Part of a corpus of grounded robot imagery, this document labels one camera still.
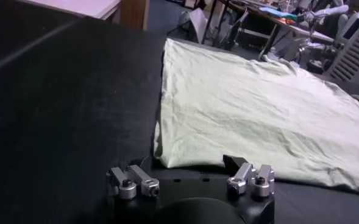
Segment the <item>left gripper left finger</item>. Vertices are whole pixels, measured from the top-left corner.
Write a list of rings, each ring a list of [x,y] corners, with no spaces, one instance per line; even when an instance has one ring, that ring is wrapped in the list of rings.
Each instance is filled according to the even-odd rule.
[[[140,165],[130,164],[125,169],[111,167],[106,171],[108,200],[134,200],[138,196],[155,200],[160,196],[160,182],[151,177]]]

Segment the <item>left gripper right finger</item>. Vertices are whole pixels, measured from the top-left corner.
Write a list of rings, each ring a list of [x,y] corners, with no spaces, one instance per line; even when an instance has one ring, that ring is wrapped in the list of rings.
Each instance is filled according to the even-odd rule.
[[[227,188],[234,195],[250,192],[254,198],[267,198],[275,193],[275,172],[270,165],[262,164],[256,169],[244,158],[223,155],[225,168],[231,174]]]

